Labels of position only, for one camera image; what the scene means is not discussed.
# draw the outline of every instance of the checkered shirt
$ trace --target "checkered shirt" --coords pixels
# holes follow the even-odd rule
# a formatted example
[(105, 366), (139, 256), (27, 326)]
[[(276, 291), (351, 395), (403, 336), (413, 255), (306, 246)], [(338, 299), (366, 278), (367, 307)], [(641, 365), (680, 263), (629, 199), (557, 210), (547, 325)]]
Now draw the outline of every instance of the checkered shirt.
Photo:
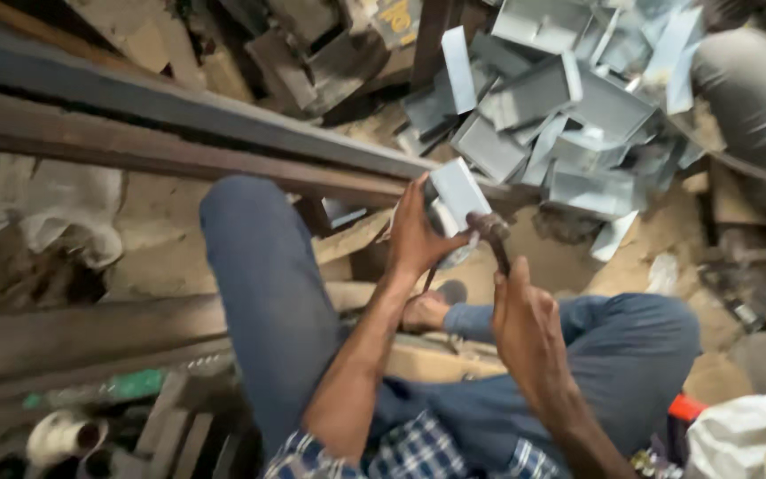
[[(383, 479), (385, 477), (473, 477), (457, 451), (451, 435), (430, 412), (386, 433), (371, 457), (355, 467), (344, 459), (327, 455), (310, 434), (297, 431), (268, 464), (265, 479)], [(558, 466), (530, 442), (520, 439), (507, 471), (489, 473), (490, 478), (553, 479), (561, 477)]]

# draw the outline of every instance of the pile of metal boxes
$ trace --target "pile of metal boxes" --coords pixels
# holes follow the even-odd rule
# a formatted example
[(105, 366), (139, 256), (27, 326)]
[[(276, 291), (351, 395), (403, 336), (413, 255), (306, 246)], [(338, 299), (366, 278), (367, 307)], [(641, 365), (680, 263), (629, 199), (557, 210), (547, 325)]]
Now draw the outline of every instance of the pile of metal boxes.
[(693, 106), (703, 30), (688, 4), (505, 0), (468, 47), (462, 27), (446, 32), (446, 68), (404, 99), (399, 142), (424, 154), (460, 125), (452, 147), (498, 183), (608, 222), (643, 211), (701, 156), (665, 121)]

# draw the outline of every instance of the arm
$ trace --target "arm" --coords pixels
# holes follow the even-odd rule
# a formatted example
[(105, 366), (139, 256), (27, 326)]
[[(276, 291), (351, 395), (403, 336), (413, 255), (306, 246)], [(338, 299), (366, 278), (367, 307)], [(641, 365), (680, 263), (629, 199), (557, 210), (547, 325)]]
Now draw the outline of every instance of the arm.
[(501, 360), (575, 477), (637, 478), (581, 396), (566, 361), (558, 303), (530, 284), (518, 257), (510, 278), (495, 275), (493, 332)]
[(433, 232), (424, 213), (426, 180), (424, 174), (404, 192), (392, 223), (387, 271), (304, 413), (304, 429), (331, 456), (352, 463), (365, 450), (377, 386), (415, 282), (439, 258), (468, 242), (466, 235), (444, 239)]

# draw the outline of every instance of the person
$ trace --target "person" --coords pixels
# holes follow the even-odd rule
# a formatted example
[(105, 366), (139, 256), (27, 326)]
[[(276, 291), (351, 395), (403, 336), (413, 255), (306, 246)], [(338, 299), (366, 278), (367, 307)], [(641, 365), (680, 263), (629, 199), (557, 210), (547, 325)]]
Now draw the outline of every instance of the person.
[(383, 377), (418, 278), (467, 239), (435, 234), (424, 175), (393, 219), (386, 273), (351, 330), (330, 306), (303, 222), (271, 181), (231, 177), (200, 215), (265, 477), (635, 477), (699, 353), (696, 317), (648, 294), (556, 302), (528, 262), (495, 305), (410, 302), (409, 326), (496, 343), (509, 374), (452, 384)]
[[(691, 75), (717, 119), (728, 153), (766, 168), (766, 0), (702, 0), (712, 34), (694, 55)], [(744, 27), (755, 19), (763, 30)], [(739, 177), (766, 213), (766, 181)]]

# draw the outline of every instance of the bare foot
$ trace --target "bare foot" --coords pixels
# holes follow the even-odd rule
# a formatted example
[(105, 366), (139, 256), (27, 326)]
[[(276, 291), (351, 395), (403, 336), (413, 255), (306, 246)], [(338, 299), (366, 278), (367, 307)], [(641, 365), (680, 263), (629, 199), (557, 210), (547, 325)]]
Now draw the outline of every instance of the bare foot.
[(406, 332), (441, 331), (451, 306), (438, 291), (427, 291), (410, 299), (403, 309), (401, 327)]

